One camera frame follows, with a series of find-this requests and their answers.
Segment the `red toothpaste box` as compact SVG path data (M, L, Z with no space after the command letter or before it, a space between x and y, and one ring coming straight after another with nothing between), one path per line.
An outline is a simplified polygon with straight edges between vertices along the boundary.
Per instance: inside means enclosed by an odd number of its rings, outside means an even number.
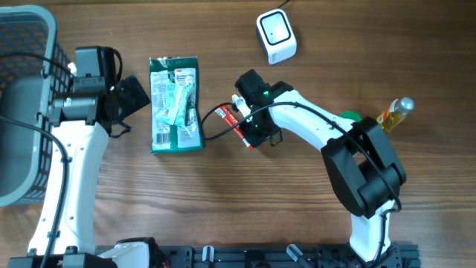
M220 116L230 127L238 122L237 118L232 113L232 111L230 111L229 108L227 108L227 106L225 106L225 105L222 105L219 108L215 109L215 113L218 116ZM253 147L248 142L248 140L245 138L245 136L243 135L243 133L242 133L242 131L239 127L235 127L234 132L239 136L239 138L242 140L242 142L245 144L245 146L249 150L253 149Z

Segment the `light green wipes packet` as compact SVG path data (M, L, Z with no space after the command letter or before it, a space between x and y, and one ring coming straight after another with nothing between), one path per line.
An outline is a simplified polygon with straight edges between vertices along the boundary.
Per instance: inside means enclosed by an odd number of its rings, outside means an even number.
M186 126L187 103L195 92L195 85L188 83L185 86L166 82L164 107L159 109L155 119L177 127Z

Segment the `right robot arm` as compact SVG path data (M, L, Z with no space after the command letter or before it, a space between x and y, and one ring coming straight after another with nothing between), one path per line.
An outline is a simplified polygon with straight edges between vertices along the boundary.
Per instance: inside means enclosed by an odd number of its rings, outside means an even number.
M252 147L288 130L322 155L332 189L350 212L350 247L370 267L382 264L390 249L388 221L401 210L399 191L405 170L378 122L354 121L307 101L298 90L279 81L266 83L251 69L234 84L238 126Z

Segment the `green lid jar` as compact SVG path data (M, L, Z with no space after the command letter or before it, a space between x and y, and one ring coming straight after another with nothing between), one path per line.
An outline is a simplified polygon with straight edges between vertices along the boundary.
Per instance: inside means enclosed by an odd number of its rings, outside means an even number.
M342 118L351 119L355 122L360 122L363 120L363 118L357 112L354 112L352 110L344 111L339 116Z

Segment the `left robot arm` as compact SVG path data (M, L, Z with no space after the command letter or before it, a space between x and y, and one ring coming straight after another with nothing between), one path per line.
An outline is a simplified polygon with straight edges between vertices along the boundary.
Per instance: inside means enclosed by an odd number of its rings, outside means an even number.
M116 267L114 255L96 253L93 214L97 178L103 154L119 124L149 104L133 75L123 79L120 53L111 47L76 50L77 71L68 89L51 104L49 131L53 142L48 186L41 219L24 257L9 267Z

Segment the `green sponge pack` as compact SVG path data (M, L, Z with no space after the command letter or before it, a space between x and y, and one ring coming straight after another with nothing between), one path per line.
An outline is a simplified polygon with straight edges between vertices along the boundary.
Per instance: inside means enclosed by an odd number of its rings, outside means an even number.
M177 127L155 119L165 101L166 82L195 85L187 103L186 126ZM152 153L183 153L202 149L198 114L199 64L197 57L162 57L149 60L152 116Z

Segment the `yellow dish soap bottle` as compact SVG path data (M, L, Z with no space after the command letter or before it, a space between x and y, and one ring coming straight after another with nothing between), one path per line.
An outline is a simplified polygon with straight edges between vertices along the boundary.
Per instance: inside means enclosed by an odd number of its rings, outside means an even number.
M395 99L391 105L381 113L376 121L381 125L383 131L389 134L399 123L401 123L414 108L414 100L409 97Z

